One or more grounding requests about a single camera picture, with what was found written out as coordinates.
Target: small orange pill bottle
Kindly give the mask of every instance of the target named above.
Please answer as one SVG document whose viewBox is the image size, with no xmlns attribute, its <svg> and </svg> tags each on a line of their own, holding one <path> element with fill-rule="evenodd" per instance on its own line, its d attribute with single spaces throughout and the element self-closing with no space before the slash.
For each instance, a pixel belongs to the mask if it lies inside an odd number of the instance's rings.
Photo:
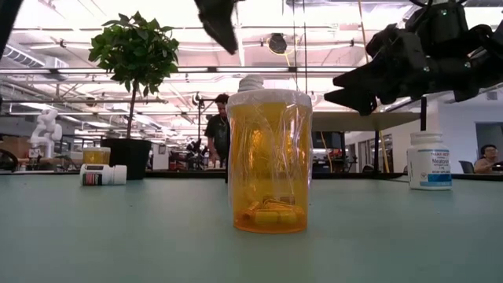
<svg viewBox="0 0 503 283">
<path fill-rule="evenodd" d="M 311 179 L 308 95 L 249 90 L 229 98 L 229 195 L 236 228 L 292 233 L 307 228 Z"/>
</svg>

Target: desk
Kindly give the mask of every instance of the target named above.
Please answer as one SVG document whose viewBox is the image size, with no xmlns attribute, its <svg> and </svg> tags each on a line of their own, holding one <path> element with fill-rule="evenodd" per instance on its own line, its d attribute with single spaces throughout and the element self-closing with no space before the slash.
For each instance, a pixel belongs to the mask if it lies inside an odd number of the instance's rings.
<svg viewBox="0 0 503 283">
<path fill-rule="evenodd" d="M 503 187 L 314 180 L 309 228 L 231 226 L 221 179 L 0 176 L 0 282 L 503 282 Z"/>
</svg>

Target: white bottle cap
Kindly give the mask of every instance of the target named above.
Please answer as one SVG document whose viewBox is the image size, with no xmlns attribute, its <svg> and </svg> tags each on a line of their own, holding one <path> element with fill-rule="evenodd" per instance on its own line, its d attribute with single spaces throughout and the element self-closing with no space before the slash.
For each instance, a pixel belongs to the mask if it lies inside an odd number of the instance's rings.
<svg viewBox="0 0 503 283">
<path fill-rule="evenodd" d="M 114 185 L 125 185 L 127 178 L 127 166 L 116 165 L 113 168 L 113 183 Z"/>
</svg>

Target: pill bottle label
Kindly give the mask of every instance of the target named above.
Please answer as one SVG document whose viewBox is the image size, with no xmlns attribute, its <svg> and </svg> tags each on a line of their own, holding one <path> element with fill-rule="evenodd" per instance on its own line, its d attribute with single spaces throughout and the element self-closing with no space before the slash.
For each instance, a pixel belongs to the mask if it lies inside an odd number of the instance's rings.
<svg viewBox="0 0 503 283">
<path fill-rule="evenodd" d="M 410 163 L 411 181 L 419 178 L 419 185 L 425 187 L 452 186 L 448 149 L 419 149 L 414 155 L 414 162 Z"/>
<path fill-rule="evenodd" d="M 103 176 L 98 173 L 85 173 L 82 175 L 82 184 L 84 186 L 103 185 Z"/>
</svg>

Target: person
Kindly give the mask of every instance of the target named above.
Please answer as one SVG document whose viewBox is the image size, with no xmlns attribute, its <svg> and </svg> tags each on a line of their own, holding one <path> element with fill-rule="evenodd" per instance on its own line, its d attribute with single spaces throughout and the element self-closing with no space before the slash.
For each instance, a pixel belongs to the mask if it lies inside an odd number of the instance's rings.
<svg viewBox="0 0 503 283">
<path fill-rule="evenodd" d="M 229 95 L 220 94 L 215 99 L 218 107 L 218 115 L 215 115 L 207 122 L 204 135 L 207 137 L 207 147 L 210 151 L 210 160 L 215 163 L 220 160 L 220 167 L 227 161 L 229 156 L 228 135 L 230 134 L 229 122 L 227 121 L 227 101 Z"/>
<path fill-rule="evenodd" d="M 485 145 L 480 149 L 482 156 L 475 162 L 476 174 L 492 174 L 493 166 L 497 163 L 497 148 L 495 145 Z"/>
</svg>

